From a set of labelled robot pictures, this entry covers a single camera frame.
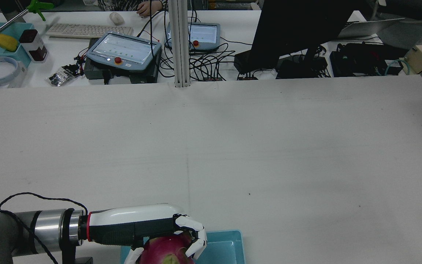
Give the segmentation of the bystander bare hand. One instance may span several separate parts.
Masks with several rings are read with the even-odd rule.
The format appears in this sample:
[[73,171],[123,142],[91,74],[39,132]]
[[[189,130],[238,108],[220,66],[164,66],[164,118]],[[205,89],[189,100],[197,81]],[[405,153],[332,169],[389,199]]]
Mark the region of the bystander bare hand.
[[142,0],[136,8],[136,13],[139,17],[148,17],[154,13],[162,10],[167,3],[167,0]]

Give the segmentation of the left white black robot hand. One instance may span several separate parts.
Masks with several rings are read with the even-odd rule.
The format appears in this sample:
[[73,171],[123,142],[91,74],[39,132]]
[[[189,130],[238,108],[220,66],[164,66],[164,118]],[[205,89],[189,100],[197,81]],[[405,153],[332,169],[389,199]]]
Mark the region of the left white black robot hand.
[[102,245],[129,246],[125,263],[138,261],[145,252],[144,238],[158,238],[177,232],[189,234],[186,257],[198,259],[207,247],[206,229],[168,203],[105,209],[81,217],[78,237]]

